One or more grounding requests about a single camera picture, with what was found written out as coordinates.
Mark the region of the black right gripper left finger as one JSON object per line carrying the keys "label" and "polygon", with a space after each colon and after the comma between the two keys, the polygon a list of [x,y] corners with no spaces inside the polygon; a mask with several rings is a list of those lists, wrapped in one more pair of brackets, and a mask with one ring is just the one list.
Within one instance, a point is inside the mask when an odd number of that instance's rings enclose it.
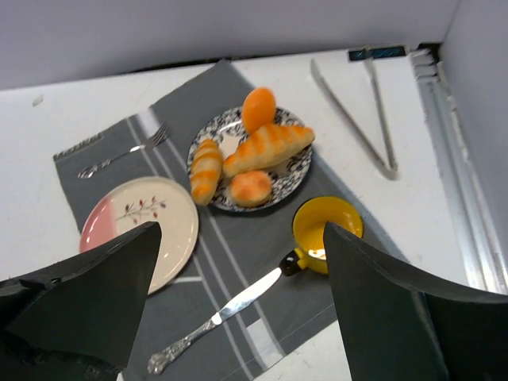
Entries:
{"label": "black right gripper left finger", "polygon": [[3,380],[115,380],[129,362],[160,250],[145,222],[1,282]]}

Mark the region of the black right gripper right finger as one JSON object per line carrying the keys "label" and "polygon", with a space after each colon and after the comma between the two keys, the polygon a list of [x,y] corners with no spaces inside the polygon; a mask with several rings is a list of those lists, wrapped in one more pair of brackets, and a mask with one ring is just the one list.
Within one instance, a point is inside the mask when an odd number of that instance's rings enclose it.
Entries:
{"label": "black right gripper right finger", "polygon": [[325,226],[329,281],[354,380],[504,380],[507,297],[442,279]]}

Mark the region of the small round bread bun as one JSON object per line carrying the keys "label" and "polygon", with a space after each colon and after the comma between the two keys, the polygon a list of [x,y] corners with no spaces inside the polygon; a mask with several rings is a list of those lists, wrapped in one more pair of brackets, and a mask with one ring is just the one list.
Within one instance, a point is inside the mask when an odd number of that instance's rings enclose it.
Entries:
{"label": "small round bread bun", "polygon": [[271,177],[265,171],[247,171],[236,175],[230,185],[232,200],[242,207],[255,207],[264,204],[272,192]]}

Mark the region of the striped oblong bread roll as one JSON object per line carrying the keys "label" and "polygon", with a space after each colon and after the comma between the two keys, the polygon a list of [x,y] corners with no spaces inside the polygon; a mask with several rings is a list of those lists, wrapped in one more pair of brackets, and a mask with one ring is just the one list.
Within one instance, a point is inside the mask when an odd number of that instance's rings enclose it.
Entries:
{"label": "striped oblong bread roll", "polygon": [[223,155],[216,141],[204,140],[195,151],[190,166],[190,192],[194,202],[206,206],[212,200],[221,178]]}

